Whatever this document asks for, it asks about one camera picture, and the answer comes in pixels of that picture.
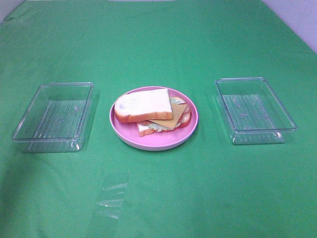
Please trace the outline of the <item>green tablecloth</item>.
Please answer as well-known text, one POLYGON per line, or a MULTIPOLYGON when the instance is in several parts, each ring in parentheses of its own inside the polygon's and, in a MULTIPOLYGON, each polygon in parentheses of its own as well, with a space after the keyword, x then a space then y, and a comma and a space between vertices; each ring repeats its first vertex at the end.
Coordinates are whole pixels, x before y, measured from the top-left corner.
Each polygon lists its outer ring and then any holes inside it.
POLYGON ((0 27, 3 238, 314 238, 317 56, 260 0, 26 1, 0 27), (283 144, 234 145, 220 78, 263 77, 297 130, 283 144), (41 84, 92 82, 89 140, 26 154, 11 135, 41 84), (199 123, 172 150, 122 142, 114 100, 161 85, 188 95, 199 123), (129 173, 119 218, 95 212, 109 173, 129 173))

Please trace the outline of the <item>clear right plastic container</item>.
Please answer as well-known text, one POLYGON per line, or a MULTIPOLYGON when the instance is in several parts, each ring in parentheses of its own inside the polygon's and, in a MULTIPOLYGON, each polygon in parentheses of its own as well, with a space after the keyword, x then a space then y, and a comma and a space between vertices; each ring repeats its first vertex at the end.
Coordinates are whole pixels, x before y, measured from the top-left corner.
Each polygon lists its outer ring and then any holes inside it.
POLYGON ((297 126, 267 80, 223 78, 215 82, 216 101, 235 145, 283 143, 297 126))

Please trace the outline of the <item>bread slice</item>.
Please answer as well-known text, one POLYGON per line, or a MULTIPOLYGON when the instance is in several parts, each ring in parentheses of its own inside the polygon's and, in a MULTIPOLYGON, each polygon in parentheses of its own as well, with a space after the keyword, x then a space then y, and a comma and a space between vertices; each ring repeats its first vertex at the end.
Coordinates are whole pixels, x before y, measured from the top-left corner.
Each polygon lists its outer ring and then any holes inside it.
POLYGON ((149 123, 149 120, 146 120, 146 121, 142 121, 142 122, 138 122, 138 123, 137 123, 138 131, 139 131, 139 136, 140 136, 140 137, 157 132, 157 131, 155 131, 155 130, 153 130, 153 129, 150 129, 150 128, 147 126, 148 123, 149 123))
POLYGON ((162 88, 122 95, 114 103, 114 112, 121 123, 168 119, 172 112, 168 90, 162 88))

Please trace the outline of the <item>clear plastic container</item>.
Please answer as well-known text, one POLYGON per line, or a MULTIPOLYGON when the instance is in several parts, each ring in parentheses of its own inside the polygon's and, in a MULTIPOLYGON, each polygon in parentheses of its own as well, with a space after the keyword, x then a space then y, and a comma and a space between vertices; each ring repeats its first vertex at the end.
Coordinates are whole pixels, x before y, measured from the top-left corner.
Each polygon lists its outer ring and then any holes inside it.
POLYGON ((267 80, 223 78, 215 82, 216 101, 235 145, 283 143, 297 126, 267 80))
POLYGON ((11 139, 25 153, 80 151, 89 134, 94 103, 91 82, 42 84, 11 139))

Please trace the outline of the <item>clear tape strip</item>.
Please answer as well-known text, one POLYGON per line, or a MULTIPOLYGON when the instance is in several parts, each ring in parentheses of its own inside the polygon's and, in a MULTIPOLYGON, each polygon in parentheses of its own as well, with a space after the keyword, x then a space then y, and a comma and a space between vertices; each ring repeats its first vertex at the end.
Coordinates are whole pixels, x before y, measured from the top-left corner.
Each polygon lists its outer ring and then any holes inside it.
POLYGON ((95 202, 95 212, 105 218, 118 219, 124 203, 129 173, 106 174, 95 202))

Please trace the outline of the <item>clear left plastic container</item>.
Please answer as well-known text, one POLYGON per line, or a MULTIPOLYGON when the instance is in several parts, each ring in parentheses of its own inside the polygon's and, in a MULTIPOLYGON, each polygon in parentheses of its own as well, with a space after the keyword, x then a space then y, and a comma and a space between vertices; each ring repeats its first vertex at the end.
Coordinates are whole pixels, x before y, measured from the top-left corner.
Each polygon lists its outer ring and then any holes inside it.
POLYGON ((11 139, 25 153, 80 151, 89 134, 94 103, 91 82, 42 84, 11 139))

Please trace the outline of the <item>bacon strip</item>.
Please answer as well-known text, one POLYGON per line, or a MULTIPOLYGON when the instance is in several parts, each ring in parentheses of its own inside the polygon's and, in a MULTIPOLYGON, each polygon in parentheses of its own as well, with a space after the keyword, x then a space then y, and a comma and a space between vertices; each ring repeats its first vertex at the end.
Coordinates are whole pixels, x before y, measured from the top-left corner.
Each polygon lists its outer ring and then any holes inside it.
POLYGON ((184 114, 190 113, 191 112, 191 108, 190 106, 187 104, 185 110, 183 111, 184 114))

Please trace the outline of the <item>green lettuce leaf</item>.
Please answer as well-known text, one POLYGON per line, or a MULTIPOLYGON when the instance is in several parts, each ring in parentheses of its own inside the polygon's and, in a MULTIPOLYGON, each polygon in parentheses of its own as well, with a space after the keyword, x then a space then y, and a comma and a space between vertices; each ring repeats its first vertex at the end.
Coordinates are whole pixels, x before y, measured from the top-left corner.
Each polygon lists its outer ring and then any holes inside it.
MULTIPOLYGON (((171 97, 170 98, 170 102, 171 103, 175 103, 175 104, 186 104, 185 100, 183 100, 182 98, 177 97, 177 96, 171 97)), ((178 128, 178 127, 179 128, 184 127, 186 125, 186 123, 189 122, 190 117, 191 117, 191 113, 187 113, 187 114, 183 113, 182 116, 180 117, 178 123, 176 124, 176 126, 174 128, 167 128, 167 127, 158 125, 158 124, 150 122, 150 121, 147 124, 147 126, 150 129, 153 129, 153 130, 155 130, 157 132, 174 130, 174 129, 178 128)))

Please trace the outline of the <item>pink plate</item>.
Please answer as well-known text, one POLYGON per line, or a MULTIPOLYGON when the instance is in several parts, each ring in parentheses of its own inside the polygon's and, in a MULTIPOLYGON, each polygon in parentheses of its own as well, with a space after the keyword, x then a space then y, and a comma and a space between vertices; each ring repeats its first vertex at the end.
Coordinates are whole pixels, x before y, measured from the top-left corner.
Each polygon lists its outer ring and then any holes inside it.
POLYGON ((191 119, 187 126, 175 129, 171 132, 155 132, 150 135, 140 137, 137 125, 133 123, 121 123, 115 118, 114 105, 109 111, 109 121, 116 135, 126 144, 141 150, 163 151, 172 149, 184 143, 193 134, 199 121, 199 114, 196 105, 185 94, 168 88, 170 96, 178 96, 189 104, 191 109, 191 119))

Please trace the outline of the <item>yellow cheese slice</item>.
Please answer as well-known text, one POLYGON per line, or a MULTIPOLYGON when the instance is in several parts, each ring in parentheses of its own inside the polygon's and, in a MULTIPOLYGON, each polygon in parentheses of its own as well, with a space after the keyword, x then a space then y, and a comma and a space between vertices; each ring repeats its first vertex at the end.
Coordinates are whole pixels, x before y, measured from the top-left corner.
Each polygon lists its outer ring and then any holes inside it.
POLYGON ((175 104, 171 103, 171 115, 168 119, 152 119, 150 122, 156 123, 158 125, 167 127, 167 128, 174 128, 178 123, 180 117, 184 113, 187 104, 175 104))

